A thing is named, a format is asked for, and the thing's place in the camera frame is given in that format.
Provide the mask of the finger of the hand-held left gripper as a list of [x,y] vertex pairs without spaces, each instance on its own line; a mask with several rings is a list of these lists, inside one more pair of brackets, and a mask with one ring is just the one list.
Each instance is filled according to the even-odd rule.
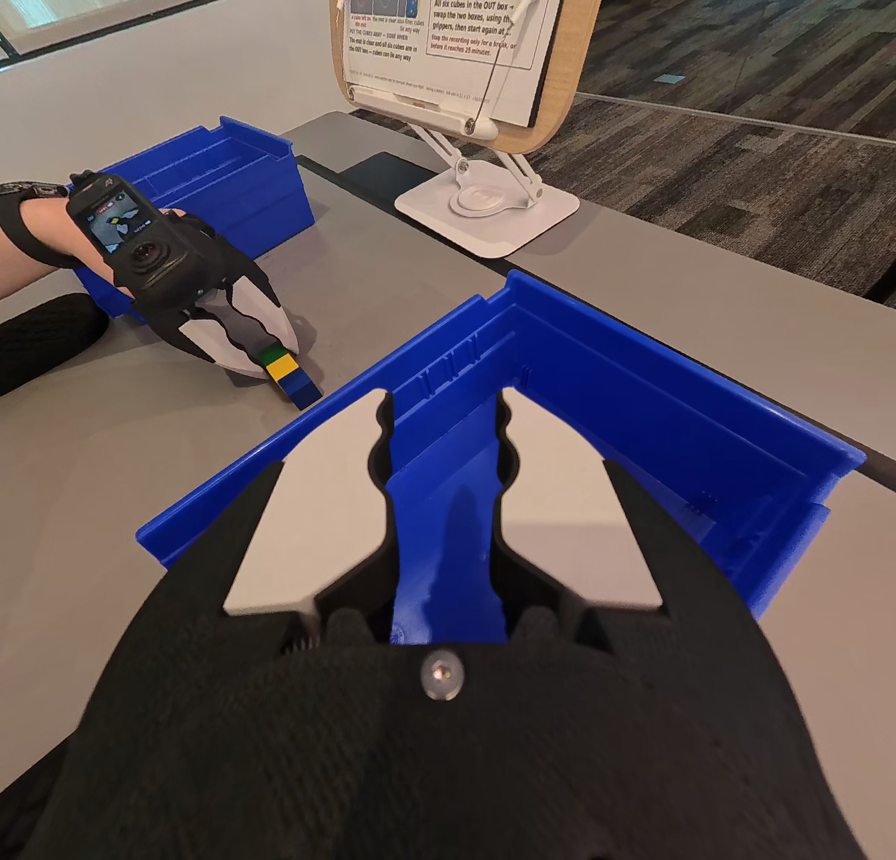
[[292,320],[277,296],[270,297],[248,276],[224,287],[224,329],[230,343],[250,357],[278,347],[296,356],[299,343]]
[[254,379],[269,378],[258,353],[272,345],[272,335],[256,320],[239,314],[197,313],[178,331],[219,367]]

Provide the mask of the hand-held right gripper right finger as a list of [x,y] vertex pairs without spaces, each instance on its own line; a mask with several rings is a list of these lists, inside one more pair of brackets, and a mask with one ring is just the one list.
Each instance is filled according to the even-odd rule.
[[573,641],[607,642],[599,614],[663,600],[604,456],[572,425],[503,388],[496,404],[494,592],[509,640],[545,611]]

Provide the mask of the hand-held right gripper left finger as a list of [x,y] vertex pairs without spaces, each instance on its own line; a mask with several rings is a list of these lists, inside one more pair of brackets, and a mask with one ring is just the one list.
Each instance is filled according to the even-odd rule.
[[308,637],[341,609],[389,641],[397,595],[392,476],[393,395],[375,388],[290,451],[223,610],[295,612]]

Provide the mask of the blue wooden cube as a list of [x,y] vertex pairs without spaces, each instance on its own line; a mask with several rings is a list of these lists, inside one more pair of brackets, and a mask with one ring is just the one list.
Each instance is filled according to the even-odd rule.
[[302,368],[283,375],[277,384],[299,410],[305,410],[322,399],[321,390]]

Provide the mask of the blue plastic bin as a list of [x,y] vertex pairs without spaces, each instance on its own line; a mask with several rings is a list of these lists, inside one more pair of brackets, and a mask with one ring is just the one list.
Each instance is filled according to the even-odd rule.
[[[195,127],[98,172],[122,177],[159,210],[202,219],[256,263],[315,222],[291,142],[225,116],[216,129]],[[91,297],[121,313],[126,293],[95,280],[105,294],[89,287]],[[222,292],[201,302],[224,313],[222,305]]]
[[521,272],[474,296],[137,530],[169,568],[268,464],[373,388],[394,398],[395,642],[499,642],[496,398],[513,387],[622,464],[760,618],[866,455]]

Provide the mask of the black wristwatch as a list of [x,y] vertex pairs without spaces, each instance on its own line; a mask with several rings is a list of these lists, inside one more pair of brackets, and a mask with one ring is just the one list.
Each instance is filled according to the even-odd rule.
[[67,214],[69,196],[64,184],[2,182],[2,232],[33,261],[68,270],[86,265],[95,253]]

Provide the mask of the printed instruction sheet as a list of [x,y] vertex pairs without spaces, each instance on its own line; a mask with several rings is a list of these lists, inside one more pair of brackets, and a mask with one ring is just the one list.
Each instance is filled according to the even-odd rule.
[[562,1],[334,0],[350,102],[481,142],[526,127]]

